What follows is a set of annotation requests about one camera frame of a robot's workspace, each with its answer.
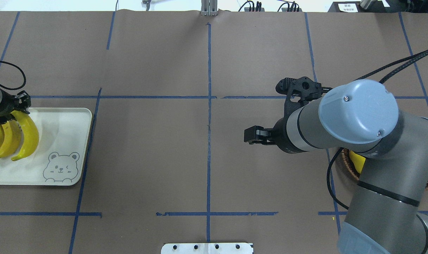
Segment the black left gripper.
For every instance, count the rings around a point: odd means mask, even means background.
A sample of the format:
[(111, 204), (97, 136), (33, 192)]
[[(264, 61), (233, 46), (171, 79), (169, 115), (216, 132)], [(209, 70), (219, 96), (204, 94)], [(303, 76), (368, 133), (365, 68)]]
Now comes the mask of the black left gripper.
[(9, 120), (15, 120), (11, 114), (13, 111), (22, 111), (30, 114), (28, 111), (31, 106), (31, 97), (26, 91), (19, 92), (16, 96), (0, 91), (0, 125)]

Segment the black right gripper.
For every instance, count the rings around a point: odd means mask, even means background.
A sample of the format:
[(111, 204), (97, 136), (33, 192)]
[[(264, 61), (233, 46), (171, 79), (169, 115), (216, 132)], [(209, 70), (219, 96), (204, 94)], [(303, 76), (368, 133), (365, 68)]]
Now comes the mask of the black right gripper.
[(277, 145), (288, 154), (314, 151), (318, 148), (309, 143), (299, 126), (300, 113), (311, 101), (320, 99), (332, 90), (308, 77), (283, 78), (277, 83), (277, 93), (286, 95), (283, 117), (273, 128), (252, 126), (244, 130), (244, 142), (250, 145)]

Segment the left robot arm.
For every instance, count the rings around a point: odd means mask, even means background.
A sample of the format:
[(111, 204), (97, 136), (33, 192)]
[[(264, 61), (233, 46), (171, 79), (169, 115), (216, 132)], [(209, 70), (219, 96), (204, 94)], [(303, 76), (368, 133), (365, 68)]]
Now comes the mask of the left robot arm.
[(0, 159), (11, 156), (19, 148), (21, 141), (21, 131), (16, 120), (16, 115), (22, 112), (29, 114), (28, 108), (31, 106), (31, 97), (26, 91), (20, 91), (17, 95), (8, 93), (24, 88), (26, 76), (24, 71), (6, 61), (0, 64), (10, 65), (18, 69), (23, 77), (22, 85), (17, 88), (9, 88), (0, 84)]

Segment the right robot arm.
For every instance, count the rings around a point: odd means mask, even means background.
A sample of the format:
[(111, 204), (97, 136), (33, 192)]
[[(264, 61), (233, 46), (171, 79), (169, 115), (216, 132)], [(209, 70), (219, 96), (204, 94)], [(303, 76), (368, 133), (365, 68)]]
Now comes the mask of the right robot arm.
[(368, 75), (336, 88), (308, 77), (284, 78), (284, 115), (272, 128), (244, 131), (249, 144), (276, 145), (297, 154), (338, 148), (365, 158), (356, 190), (341, 225), (342, 254), (428, 254), (428, 215), (418, 208), (428, 182), (428, 118), (399, 109), (384, 82), (428, 56), (401, 64), (380, 81)]

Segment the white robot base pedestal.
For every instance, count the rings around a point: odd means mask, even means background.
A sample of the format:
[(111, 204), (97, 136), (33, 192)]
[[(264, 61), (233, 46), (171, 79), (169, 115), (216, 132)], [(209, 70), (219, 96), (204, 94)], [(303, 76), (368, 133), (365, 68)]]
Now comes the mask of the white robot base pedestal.
[(169, 243), (161, 254), (254, 254), (251, 243)]

